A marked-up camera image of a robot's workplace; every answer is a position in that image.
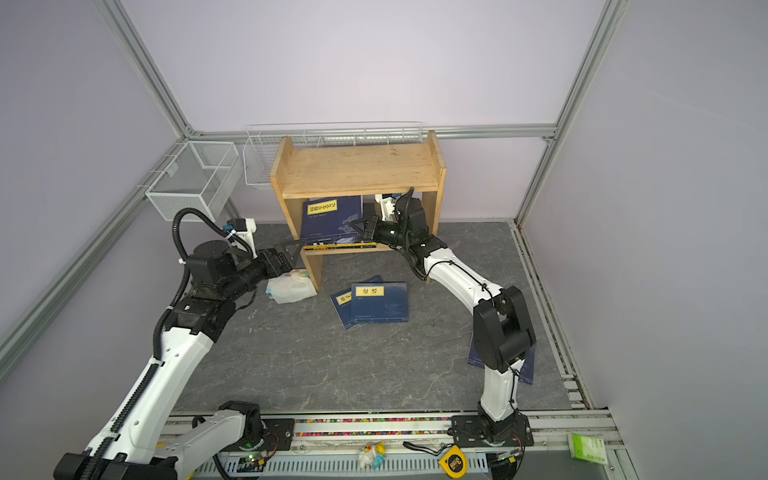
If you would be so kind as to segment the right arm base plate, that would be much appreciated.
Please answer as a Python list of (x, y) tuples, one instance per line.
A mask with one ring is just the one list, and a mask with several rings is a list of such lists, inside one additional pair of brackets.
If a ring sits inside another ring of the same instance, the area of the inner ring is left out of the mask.
[(527, 448), (535, 443), (529, 419), (520, 412), (498, 422), (481, 414), (454, 415), (448, 435), (460, 448)]

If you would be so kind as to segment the dark wolf cover book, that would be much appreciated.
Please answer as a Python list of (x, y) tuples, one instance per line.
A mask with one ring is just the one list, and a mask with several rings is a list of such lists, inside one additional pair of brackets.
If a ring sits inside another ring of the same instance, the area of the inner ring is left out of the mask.
[(333, 240), (333, 241), (328, 240), (328, 241), (317, 241), (317, 242), (307, 243), (305, 246), (308, 246), (308, 245), (318, 245), (318, 244), (328, 245), (328, 244), (354, 244), (354, 243), (375, 243), (375, 242), (362, 241), (361, 239), (356, 238), (356, 237), (346, 237), (346, 238), (336, 239), (336, 240)]

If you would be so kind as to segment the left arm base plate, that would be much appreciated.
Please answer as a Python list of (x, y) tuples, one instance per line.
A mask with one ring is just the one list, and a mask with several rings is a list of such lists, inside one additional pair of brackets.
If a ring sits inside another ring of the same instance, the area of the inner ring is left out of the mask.
[(294, 437), (296, 422), (293, 418), (266, 418), (255, 432), (246, 432), (233, 444), (226, 446), (222, 453), (252, 453), (288, 451)]

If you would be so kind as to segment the blue folder front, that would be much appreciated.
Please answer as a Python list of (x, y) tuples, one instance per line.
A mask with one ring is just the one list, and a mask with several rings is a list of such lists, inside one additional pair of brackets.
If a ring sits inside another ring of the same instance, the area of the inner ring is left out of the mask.
[(302, 206), (300, 238), (305, 243), (360, 236), (350, 222), (363, 215), (361, 196), (336, 196), (307, 200)]

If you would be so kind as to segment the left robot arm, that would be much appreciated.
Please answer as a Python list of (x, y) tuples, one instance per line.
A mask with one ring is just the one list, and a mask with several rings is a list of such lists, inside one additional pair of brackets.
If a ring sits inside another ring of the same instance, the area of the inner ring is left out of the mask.
[(157, 321), (152, 355), (112, 418), (80, 453), (67, 453), (56, 479), (185, 479), (227, 447), (261, 447), (269, 436), (260, 407), (228, 401), (209, 419), (161, 448), (162, 429), (202, 359), (238, 311), (238, 300), (291, 271), (303, 247), (289, 240), (256, 249), (246, 221), (217, 226), (195, 208), (179, 210), (172, 239), (183, 267), (180, 285)]

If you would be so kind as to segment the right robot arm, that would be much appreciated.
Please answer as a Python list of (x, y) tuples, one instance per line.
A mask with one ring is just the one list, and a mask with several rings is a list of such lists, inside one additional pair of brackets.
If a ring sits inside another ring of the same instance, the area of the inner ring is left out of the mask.
[(384, 245), (403, 256), (414, 275), (441, 284), (472, 314), (472, 341), (484, 365), (483, 390), (476, 419), (454, 426), (454, 436), (490, 446), (533, 444), (530, 423), (520, 412), (517, 391), (521, 370), (536, 335), (521, 290), (501, 287), (461, 261), (431, 233), (426, 212), (413, 192), (398, 197), (387, 220), (373, 214), (353, 220), (365, 242)]

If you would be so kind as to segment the black book gold title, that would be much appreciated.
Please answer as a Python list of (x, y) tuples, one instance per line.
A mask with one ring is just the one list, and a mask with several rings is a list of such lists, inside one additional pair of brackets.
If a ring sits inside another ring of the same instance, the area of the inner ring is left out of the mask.
[(347, 252), (351, 250), (374, 249), (376, 246), (376, 243), (318, 244), (305, 246), (304, 250), (308, 252)]

